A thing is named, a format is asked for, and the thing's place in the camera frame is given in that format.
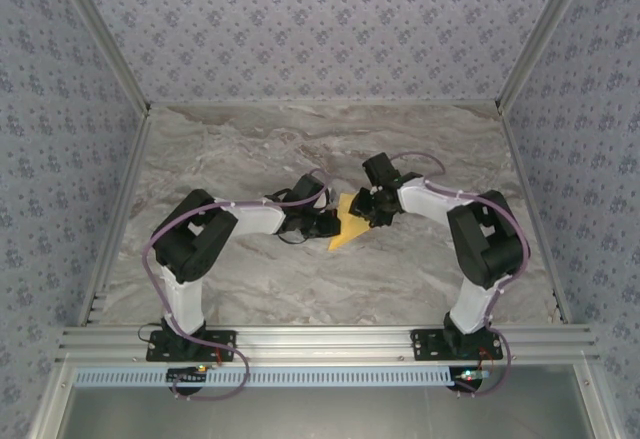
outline purple cable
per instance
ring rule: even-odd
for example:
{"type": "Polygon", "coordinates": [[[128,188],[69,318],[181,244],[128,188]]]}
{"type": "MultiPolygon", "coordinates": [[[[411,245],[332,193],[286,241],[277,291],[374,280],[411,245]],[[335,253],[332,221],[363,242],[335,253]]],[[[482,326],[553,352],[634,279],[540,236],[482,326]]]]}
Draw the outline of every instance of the purple cable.
{"type": "Polygon", "coordinates": [[[496,302],[498,301],[498,298],[500,297],[500,295],[504,292],[504,287],[511,284],[516,279],[518,279],[526,270],[527,265],[529,264],[529,257],[531,255],[531,250],[529,249],[529,243],[527,242],[527,239],[524,235],[524,231],[520,227],[520,224],[518,224],[518,222],[515,220],[515,218],[511,214],[509,214],[504,208],[500,207],[498,204],[494,203],[493,201],[485,199],[484,197],[480,197],[476,194],[470,194],[470,193],[461,192],[461,191],[453,191],[451,189],[446,189],[440,186],[433,186],[428,180],[425,180],[424,185],[427,189],[437,194],[441,194],[447,197],[459,197],[461,199],[468,199],[474,202],[479,202],[480,204],[483,204],[487,207],[490,207],[491,209],[496,211],[498,214],[500,214],[502,217],[504,217],[505,220],[511,225],[511,227],[513,227],[513,229],[516,232],[516,236],[518,236],[518,239],[522,244],[522,263],[520,264],[520,267],[516,272],[513,273],[511,277],[504,280],[504,282],[498,289],[498,292],[494,294],[494,296],[491,298],[491,301],[487,306],[486,315],[484,317],[484,325],[487,328],[487,331],[497,334],[498,337],[500,337],[500,340],[502,341],[502,343],[504,344],[504,348],[506,349],[507,366],[506,366],[505,372],[493,387],[491,387],[486,391],[481,391],[481,392],[477,392],[475,389],[473,389],[468,384],[465,384],[464,382],[455,381],[456,384],[469,390],[469,393],[474,396],[478,396],[478,397],[486,396],[488,394],[491,394],[497,391],[500,387],[502,387],[502,385],[504,384],[505,380],[507,379],[507,377],[511,372],[511,348],[509,347],[509,343],[506,337],[504,337],[504,334],[502,334],[502,332],[500,332],[499,330],[491,327],[491,324],[490,324],[491,311],[495,307],[496,302]]]}
{"type": "Polygon", "coordinates": [[[434,156],[433,154],[429,154],[428,152],[421,152],[421,151],[401,152],[400,154],[395,154],[391,156],[389,160],[394,161],[395,159],[401,159],[407,156],[425,157],[427,159],[431,159],[433,162],[438,164],[438,166],[440,167],[440,172],[434,172],[433,174],[429,174],[428,176],[425,176],[425,177],[442,176],[447,173],[447,168],[444,167],[444,164],[442,163],[442,161],[438,159],[436,156],[434,156]]]}
{"type": "Polygon", "coordinates": [[[284,202],[284,203],[283,202],[272,202],[272,201],[266,201],[266,200],[264,200],[264,201],[238,201],[238,202],[228,201],[228,202],[216,202],[216,203],[213,203],[213,204],[207,204],[206,206],[197,207],[195,209],[192,209],[191,211],[185,212],[184,214],[176,217],[173,221],[169,222],[164,227],[162,227],[158,232],[156,232],[153,236],[151,236],[151,239],[149,240],[149,242],[142,249],[142,267],[144,267],[144,270],[147,272],[147,275],[149,276],[149,280],[151,280],[151,284],[153,285],[153,288],[156,290],[156,293],[158,294],[158,297],[160,298],[160,301],[162,302],[162,306],[164,307],[165,311],[167,311],[167,317],[169,318],[169,321],[171,322],[171,325],[173,326],[173,330],[175,332],[177,332],[180,336],[184,337],[188,341],[191,341],[191,342],[193,342],[195,344],[200,344],[202,346],[213,347],[213,348],[216,348],[216,349],[222,349],[222,350],[225,350],[225,351],[232,352],[232,353],[236,354],[242,360],[242,362],[244,363],[245,374],[244,374],[244,377],[242,379],[242,382],[238,386],[236,386],[236,388],[233,389],[232,391],[229,391],[229,392],[227,392],[225,394],[221,394],[219,396],[197,396],[197,397],[183,396],[182,394],[179,394],[177,392],[177,390],[176,390],[176,384],[177,383],[174,383],[174,385],[172,387],[172,391],[174,392],[174,394],[176,396],[176,399],[180,398],[180,399],[185,399],[185,400],[189,400],[189,401],[222,401],[224,399],[229,399],[229,398],[237,395],[238,393],[240,393],[240,391],[242,391],[242,389],[244,389],[244,386],[246,385],[247,381],[249,380],[250,367],[249,367],[249,361],[247,360],[245,355],[242,354],[235,347],[228,346],[227,344],[220,344],[220,343],[217,343],[217,342],[205,341],[203,339],[199,339],[197,337],[190,336],[184,330],[182,330],[182,328],[178,324],[178,321],[176,321],[175,318],[173,317],[173,312],[171,310],[171,304],[169,304],[169,299],[167,299],[167,296],[165,295],[164,291],[162,290],[162,287],[160,286],[160,282],[159,282],[158,278],[155,276],[155,274],[151,270],[151,267],[149,266],[148,255],[149,255],[149,252],[151,251],[151,248],[158,241],[158,239],[160,239],[163,235],[165,235],[169,230],[173,229],[178,224],[182,223],[183,221],[185,221],[185,220],[189,219],[190,217],[193,217],[193,216],[195,216],[197,214],[200,214],[200,213],[206,212],[206,211],[210,211],[212,209],[217,209],[219,207],[275,206],[275,207],[282,208],[282,207],[302,206],[302,205],[308,204],[310,202],[315,202],[316,200],[318,200],[325,193],[329,183],[331,182],[331,177],[329,176],[329,174],[327,174],[322,169],[319,169],[319,168],[318,169],[313,169],[311,172],[309,172],[309,174],[313,174],[315,172],[321,172],[325,176],[325,184],[322,187],[322,189],[320,190],[320,192],[318,192],[317,194],[314,194],[313,196],[311,196],[311,197],[309,197],[307,199],[302,199],[300,201],[293,201],[293,202],[284,202]]]}

